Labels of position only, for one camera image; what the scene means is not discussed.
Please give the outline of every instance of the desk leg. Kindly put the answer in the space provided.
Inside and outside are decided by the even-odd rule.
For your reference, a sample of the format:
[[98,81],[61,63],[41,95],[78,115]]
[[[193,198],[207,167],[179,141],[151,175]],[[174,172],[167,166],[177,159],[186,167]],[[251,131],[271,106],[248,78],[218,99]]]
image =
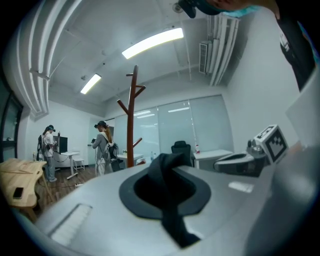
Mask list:
[[43,179],[43,183],[44,183],[44,185],[45,185],[45,189],[46,189],[47,193],[49,194],[49,197],[50,197],[51,201],[54,202],[54,198],[52,197],[52,194],[51,194],[50,191],[49,191],[49,188],[48,188],[48,185],[47,185],[47,182],[46,182],[46,178],[45,178],[45,174],[44,174],[44,173],[42,173],[42,179]]
[[71,175],[69,177],[67,177],[66,179],[69,180],[71,179],[73,176],[76,176],[78,173],[74,173],[74,162],[72,161],[72,155],[69,155],[69,159],[70,159],[70,170],[71,170]]
[[25,212],[29,215],[30,220],[35,223],[37,221],[37,216],[32,208],[24,208]]

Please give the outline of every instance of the wooden table leg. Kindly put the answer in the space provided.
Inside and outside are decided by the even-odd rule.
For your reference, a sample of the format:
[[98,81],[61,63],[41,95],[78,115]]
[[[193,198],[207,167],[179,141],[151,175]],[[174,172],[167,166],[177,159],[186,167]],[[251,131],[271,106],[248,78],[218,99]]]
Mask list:
[[32,208],[24,208],[24,210],[29,215],[33,223],[37,221],[37,216]]
[[52,197],[52,194],[51,194],[50,191],[49,191],[49,188],[48,188],[48,185],[47,185],[47,182],[46,182],[46,178],[45,178],[45,174],[44,174],[44,173],[42,173],[42,179],[43,179],[43,182],[44,182],[46,191],[48,192],[49,197],[51,198],[51,201],[54,202],[54,198]]

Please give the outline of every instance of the wooden floor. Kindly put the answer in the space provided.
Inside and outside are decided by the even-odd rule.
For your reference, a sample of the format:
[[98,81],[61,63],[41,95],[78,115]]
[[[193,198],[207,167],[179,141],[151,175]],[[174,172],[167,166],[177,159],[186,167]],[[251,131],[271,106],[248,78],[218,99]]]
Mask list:
[[85,183],[86,181],[95,177],[95,169],[86,167],[85,170],[81,169],[78,171],[78,175],[72,177],[71,179],[67,179],[71,175],[70,169],[58,170],[55,172],[55,177],[57,181],[55,182],[47,182],[49,190],[54,198],[54,202],[51,202],[50,197],[47,193],[45,185],[43,184],[43,179],[39,179],[37,184],[35,185],[35,192],[40,196],[38,200],[38,205],[40,209],[37,207],[34,209],[35,214],[39,217],[48,207],[52,204],[56,203],[57,200],[62,199],[66,195],[68,195],[75,188],[76,183]]

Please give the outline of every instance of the rectangular ceiling light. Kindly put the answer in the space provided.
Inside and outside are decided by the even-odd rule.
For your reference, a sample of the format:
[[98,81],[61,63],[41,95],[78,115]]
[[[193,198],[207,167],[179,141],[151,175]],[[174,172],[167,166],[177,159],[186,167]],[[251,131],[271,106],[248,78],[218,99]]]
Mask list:
[[183,107],[183,108],[168,110],[168,112],[171,113],[171,112],[177,112],[177,111],[188,110],[188,109],[189,109],[189,107],[187,106],[187,107]]
[[135,45],[123,51],[122,54],[126,59],[130,59],[132,56],[135,56],[151,47],[183,37],[184,33],[182,28],[171,29],[136,43]]
[[92,86],[94,86],[99,80],[101,79],[101,76],[98,74],[94,74],[93,77],[89,80],[89,82],[86,83],[86,85],[81,90],[82,94],[86,94]]
[[148,113],[150,113],[150,110],[142,111],[142,112],[138,112],[138,113],[134,113],[133,115],[134,115],[134,116],[140,116],[140,115],[148,114]]
[[146,115],[142,115],[142,116],[138,116],[137,118],[147,118],[147,117],[152,117],[155,114],[146,114]]

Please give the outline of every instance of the long hair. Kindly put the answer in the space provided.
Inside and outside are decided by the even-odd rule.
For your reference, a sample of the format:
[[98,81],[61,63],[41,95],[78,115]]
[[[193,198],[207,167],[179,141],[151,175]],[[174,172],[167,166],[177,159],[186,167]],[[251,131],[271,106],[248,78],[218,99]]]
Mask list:
[[111,131],[109,129],[109,126],[103,125],[103,128],[105,128],[105,135],[108,138],[108,142],[112,143],[112,137],[111,137]]
[[49,126],[47,126],[47,127],[45,128],[45,130],[44,130],[44,132],[42,133],[42,135],[45,136],[46,133],[47,133],[47,131],[49,131]]

